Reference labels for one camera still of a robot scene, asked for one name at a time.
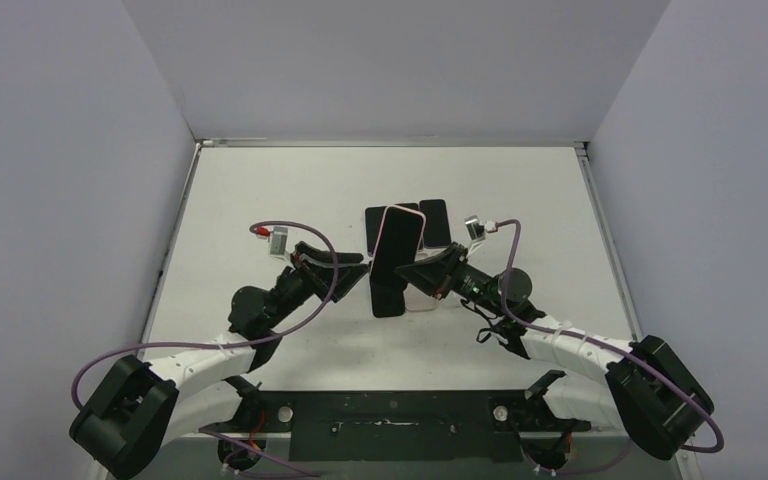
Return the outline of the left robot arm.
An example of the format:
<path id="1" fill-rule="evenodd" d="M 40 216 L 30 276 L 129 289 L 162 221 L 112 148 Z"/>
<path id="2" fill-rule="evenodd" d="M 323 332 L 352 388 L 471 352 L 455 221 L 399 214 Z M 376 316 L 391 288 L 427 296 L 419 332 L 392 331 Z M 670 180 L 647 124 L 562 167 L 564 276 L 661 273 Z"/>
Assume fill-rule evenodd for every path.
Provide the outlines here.
<path id="1" fill-rule="evenodd" d="M 109 474 L 131 479 L 165 444 L 203 426 L 250 428 L 259 405 L 242 376 L 274 355 L 275 327 L 311 297 L 338 302 L 368 271 L 361 253 L 330 254 L 305 242 L 287 258 L 271 289 L 234 293 L 229 327 L 213 341 L 148 361 L 118 359 L 80 407 L 70 438 Z"/>

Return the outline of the clear phone case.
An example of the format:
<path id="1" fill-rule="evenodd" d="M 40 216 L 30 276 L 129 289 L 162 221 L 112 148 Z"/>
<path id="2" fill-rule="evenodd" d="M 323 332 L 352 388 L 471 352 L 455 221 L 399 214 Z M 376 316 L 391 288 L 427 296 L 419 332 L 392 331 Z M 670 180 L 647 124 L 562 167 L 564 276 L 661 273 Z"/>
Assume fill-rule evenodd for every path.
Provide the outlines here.
<path id="1" fill-rule="evenodd" d="M 458 243 L 449 245 L 446 249 L 425 258 L 429 264 L 457 264 L 465 252 L 465 247 Z"/>

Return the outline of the beige phone case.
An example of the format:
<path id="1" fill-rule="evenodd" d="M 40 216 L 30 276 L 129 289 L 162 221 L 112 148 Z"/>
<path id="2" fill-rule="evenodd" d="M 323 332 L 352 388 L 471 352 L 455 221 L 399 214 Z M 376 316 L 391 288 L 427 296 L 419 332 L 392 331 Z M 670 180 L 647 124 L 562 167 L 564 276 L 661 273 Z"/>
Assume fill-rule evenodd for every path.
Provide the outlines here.
<path id="1" fill-rule="evenodd" d="M 428 296 L 419 290 L 413 284 L 408 283 L 403 292 L 405 310 L 407 312 L 419 313 L 435 310 L 439 305 L 439 300 Z"/>

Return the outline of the black phone case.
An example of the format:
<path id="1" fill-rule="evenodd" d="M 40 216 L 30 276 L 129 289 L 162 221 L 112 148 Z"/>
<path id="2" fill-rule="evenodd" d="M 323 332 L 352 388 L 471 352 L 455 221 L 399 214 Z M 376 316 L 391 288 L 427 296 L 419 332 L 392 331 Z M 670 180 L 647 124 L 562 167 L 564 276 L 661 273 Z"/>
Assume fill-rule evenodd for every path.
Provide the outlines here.
<path id="1" fill-rule="evenodd" d="M 375 318 L 394 318 L 406 312 L 404 291 L 370 281 L 371 311 Z"/>

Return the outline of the black smartphone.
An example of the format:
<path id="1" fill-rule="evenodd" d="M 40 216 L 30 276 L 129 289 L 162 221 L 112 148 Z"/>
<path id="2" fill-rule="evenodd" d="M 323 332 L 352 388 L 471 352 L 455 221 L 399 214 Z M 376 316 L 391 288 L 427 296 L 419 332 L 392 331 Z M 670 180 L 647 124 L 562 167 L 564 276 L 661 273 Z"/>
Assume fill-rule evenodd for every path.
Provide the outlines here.
<path id="1" fill-rule="evenodd" d="M 401 206 L 403 208 L 406 208 L 406 209 L 409 209 L 409 210 L 419 211 L 419 204 L 415 203 L 415 202 L 399 203 L 399 206 Z M 421 236 L 419 244 L 418 244 L 418 247 L 417 247 L 417 251 L 418 252 L 422 252 L 424 250 L 424 247 L 425 247 L 424 237 Z"/>

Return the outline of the phone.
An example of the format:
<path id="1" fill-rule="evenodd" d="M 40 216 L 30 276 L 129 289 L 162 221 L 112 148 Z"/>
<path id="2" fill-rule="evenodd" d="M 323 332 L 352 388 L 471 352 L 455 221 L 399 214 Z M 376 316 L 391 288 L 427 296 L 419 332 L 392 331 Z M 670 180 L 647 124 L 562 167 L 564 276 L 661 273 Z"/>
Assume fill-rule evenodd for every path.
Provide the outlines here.
<path id="1" fill-rule="evenodd" d="M 447 204 L 443 199 L 426 199 L 419 202 L 420 212 L 425 215 L 423 241 L 428 249 L 446 248 L 452 242 Z"/>
<path id="2" fill-rule="evenodd" d="M 369 257 L 374 256 L 385 209 L 385 206 L 373 206 L 364 210 L 366 251 Z"/>
<path id="3" fill-rule="evenodd" d="M 386 207 L 371 260 L 371 281 L 402 290 L 406 288 L 407 282 L 394 270 L 415 261 L 425 225 L 425 215 L 420 211 L 409 210 L 399 204 Z"/>

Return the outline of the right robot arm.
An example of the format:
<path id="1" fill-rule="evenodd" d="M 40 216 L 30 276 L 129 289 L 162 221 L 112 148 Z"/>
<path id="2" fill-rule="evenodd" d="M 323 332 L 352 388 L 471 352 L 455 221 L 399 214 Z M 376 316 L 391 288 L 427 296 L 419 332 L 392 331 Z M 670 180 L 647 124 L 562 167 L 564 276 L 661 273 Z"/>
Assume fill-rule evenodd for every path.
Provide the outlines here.
<path id="1" fill-rule="evenodd" d="M 665 340 L 613 339 L 564 324 L 533 305 L 532 282 L 521 269 L 491 276 L 454 243 L 394 273 L 430 297 L 455 294 L 489 314 L 487 333 L 509 352 L 588 380 L 553 380 L 529 396 L 525 414 L 537 428 L 571 419 L 622 429 L 644 452 L 668 460 L 712 419 L 711 397 Z"/>

